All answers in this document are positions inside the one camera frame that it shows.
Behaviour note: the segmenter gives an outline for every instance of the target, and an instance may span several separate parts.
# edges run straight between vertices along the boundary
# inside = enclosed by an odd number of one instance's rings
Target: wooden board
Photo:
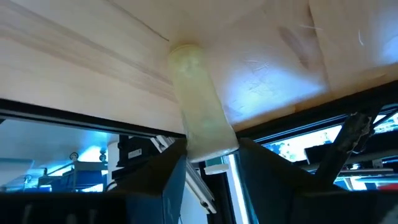
[[[166,67],[206,49],[248,128],[398,79],[398,2],[0,0],[0,98],[183,132]]]

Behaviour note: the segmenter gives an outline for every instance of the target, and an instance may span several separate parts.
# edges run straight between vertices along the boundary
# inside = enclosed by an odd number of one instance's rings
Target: white label
[[[134,158],[134,157],[137,157],[137,156],[141,156],[141,155],[142,155],[142,149],[137,149],[137,150],[134,150],[132,152],[129,152],[128,158],[131,159],[131,158]]]

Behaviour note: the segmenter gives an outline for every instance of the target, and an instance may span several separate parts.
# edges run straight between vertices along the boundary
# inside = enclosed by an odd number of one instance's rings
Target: wooden ceiling
[[[166,59],[206,49],[248,128],[398,79],[395,0],[0,0],[0,98],[182,133]]]

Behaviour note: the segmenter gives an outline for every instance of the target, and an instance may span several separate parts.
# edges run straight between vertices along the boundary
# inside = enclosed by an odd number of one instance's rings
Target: wire
[[[110,188],[112,185],[114,185],[114,184],[116,184],[115,181],[110,182],[110,183],[105,187],[104,192],[107,192],[107,191],[109,190],[109,188]]]

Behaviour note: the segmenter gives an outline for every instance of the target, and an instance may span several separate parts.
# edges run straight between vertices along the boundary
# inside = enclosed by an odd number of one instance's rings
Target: cable
[[[107,192],[107,191],[109,190],[109,188],[110,188],[112,185],[114,185],[114,184],[116,184],[115,181],[110,182],[110,183],[105,187],[105,189],[103,190],[103,192]]]

